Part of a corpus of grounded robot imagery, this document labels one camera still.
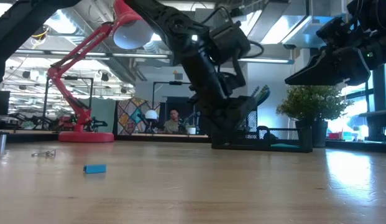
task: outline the monitor screen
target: monitor screen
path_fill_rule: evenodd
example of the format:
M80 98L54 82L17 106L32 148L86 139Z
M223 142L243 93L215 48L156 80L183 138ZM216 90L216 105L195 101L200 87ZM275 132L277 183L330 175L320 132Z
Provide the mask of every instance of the monitor screen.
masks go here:
M7 115L10 97L10 91L0 91L0 115Z

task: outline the person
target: person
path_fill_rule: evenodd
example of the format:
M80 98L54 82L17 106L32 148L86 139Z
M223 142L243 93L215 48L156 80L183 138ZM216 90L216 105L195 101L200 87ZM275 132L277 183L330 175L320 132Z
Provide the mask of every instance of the person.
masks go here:
M170 119L164 124L164 132L167 134L180 133L179 130L179 110L172 108L170 111Z

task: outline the red lamp arm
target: red lamp arm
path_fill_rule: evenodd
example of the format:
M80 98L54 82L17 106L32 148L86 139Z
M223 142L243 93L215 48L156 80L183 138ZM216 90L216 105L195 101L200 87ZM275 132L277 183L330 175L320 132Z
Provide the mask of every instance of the red lamp arm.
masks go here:
M66 89L66 86L62 82L61 77L68 69L74 66L74 64L80 60L83 60L88 52L93 50L105 38L107 38L112 30L112 22L103 23L66 57L51 65L51 68L48 70L49 78L52 80L53 84L56 85L60 93L62 93L64 99L66 99L68 104L73 108L77 117L76 128L78 127L80 131L83 130L84 125L87 125L92 121L90 116L91 108L85 108L81 103L79 103L79 101L70 93L70 91Z

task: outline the lamp base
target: lamp base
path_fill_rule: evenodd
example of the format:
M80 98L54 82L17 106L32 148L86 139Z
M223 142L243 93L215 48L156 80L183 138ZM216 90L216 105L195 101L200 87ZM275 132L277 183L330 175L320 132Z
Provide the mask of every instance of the lamp base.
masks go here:
M112 133L93 133L93 132L78 132L78 131L62 131L58 135L60 142L114 142Z

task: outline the blue block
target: blue block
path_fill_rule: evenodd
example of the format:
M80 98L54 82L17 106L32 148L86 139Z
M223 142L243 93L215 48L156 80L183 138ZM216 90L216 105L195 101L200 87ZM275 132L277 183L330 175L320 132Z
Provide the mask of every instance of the blue block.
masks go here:
M85 165L83 167L83 171L85 174L97 174L101 172L106 172L107 165L101 164L101 165Z

